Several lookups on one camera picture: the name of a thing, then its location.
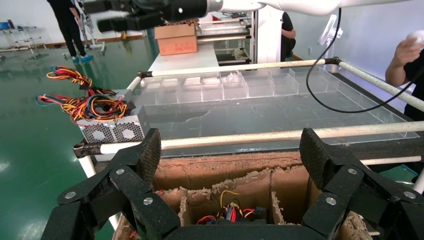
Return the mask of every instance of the white wall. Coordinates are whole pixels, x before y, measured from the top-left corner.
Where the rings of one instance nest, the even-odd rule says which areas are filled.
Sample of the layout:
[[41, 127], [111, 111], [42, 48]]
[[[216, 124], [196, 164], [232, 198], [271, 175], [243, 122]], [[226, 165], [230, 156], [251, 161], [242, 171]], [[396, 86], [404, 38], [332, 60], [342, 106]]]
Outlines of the white wall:
[[[97, 29], [98, 19], [121, 16], [123, 12], [104, 12], [92, 14], [94, 23], [94, 37], [98, 39], [114, 38], [120, 36], [119, 33], [106, 32], [101, 33]], [[33, 37], [42, 37], [45, 43], [63, 43], [65, 40], [59, 30], [58, 22], [47, 0], [2, 0], [0, 6], [0, 22], [12, 20], [16, 26], [36, 26]], [[140, 35], [140, 32], [128, 32], [128, 35]], [[1, 33], [0, 47], [7, 47], [8, 42]]]
[[[343, 8], [343, 36], [336, 41], [334, 55], [384, 79], [399, 42], [416, 30], [424, 30], [423, 9], [424, 0]], [[294, 54], [302, 59], [317, 58], [324, 50], [317, 42], [329, 16], [289, 15], [297, 32]]]

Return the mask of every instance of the black sleeve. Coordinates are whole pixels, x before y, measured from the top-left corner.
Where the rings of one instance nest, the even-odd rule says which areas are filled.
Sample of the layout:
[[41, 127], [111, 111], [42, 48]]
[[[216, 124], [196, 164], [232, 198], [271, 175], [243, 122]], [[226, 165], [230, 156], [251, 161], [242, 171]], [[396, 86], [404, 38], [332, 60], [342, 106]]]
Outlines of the black sleeve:
[[68, 8], [75, 8], [75, 5], [71, 2], [71, 0], [65, 0], [65, 3]]
[[287, 14], [287, 12], [284, 12], [282, 14], [281, 29], [284, 29], [289, 32], [293, 30], [292, 20], [290, 19], [289, 14]]
[[407, 63], [403, 69], [406, 73], [406, 79], [409, 81], [413, 80], [417, 72], [421, 69], [421, 67], [424, 66], [424, 50], [421, 51], [421, 54], [419, 57], [410, 63]]

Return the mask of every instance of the metal screw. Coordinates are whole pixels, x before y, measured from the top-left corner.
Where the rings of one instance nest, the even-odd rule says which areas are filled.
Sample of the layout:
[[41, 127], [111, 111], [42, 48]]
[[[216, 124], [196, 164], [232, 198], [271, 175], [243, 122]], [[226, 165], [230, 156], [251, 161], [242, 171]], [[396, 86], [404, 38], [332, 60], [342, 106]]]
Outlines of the metal screw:
[[125, 172], [125, 170], [123, 170], [123, 169], [121, 168], [121, 169], [118, 169], [118, 170], [116, 171], [116, 174], [121, 175], [121, 174], [123, 174], [124, 172]]
[[349, 170], [347, 170], [350, 174], [357, 174], [358, 172], [355, 169], [349, 168]]
[[334, 198], [332, 198], [332, 197], [327, 197], [325, 200], [330, 205], [336, 205], [336, 203], [337, 203], [337, 201]]
[[143, 203], [144, 203], [144, 205], [150, 205], [150, 204], [152, 204], [152, 203], [153, 203], [153, 198], [151, 198], [151, 197], [146, 197], [146, 198], [143, 200]]
[[73, 197], [75, 197], [75, 195], [77, 195], [74, 191], [70, 191], [65, 195], [66, 199], [71, 199]]
[[405, 192], [403, 192], [403, 194], [405, 194], [405, 196], [407, 196], [410, 199], [415, 199], [416, 198], [415, 194], [413, 194], [410, 191], [405, 191]]

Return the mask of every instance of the black pants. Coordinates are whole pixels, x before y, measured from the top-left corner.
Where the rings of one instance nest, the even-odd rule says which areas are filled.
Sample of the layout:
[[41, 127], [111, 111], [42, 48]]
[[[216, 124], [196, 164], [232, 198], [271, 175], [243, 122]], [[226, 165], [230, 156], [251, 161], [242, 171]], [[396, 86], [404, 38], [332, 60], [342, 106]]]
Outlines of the black pants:
[[289, 55], [295, 48], [296, 40], [281, 36], [281, 52], [280, 61], [285, 62], [286, 56]]
[[72, 57], [77, 56], [77, 51], [75, 51], [74, 44], [81, 56], [86, 55], [84, 50], [83, 42], [81, 41], [80, 28], [78, 27], [77, 22], [72, 19], [67, 20], [58, 20], [60, 31], [62, 32], [63, 37], [65, 38], [67, 49]]

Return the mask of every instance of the person's hand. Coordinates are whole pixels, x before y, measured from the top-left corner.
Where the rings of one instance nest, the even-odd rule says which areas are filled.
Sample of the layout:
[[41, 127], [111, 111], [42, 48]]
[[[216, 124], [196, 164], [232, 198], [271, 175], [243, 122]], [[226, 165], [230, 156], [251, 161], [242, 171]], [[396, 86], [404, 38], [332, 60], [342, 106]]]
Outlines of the person's hand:
[[78, 18], [76, 20], [76, 22], [78, 23], [78, 26], [82, 27], [83, 26], [83, 21], [81, 21], [81, 18]]
[[391, 64], [395, 68], [401, 68], [407, 63], [412, 63], [420, 57], [421, 49], [424, 48], [423, 44], [415, 44], [417, 41], [416, 37], [410, 37], [403, 40], [396, 47], [394, 58]]

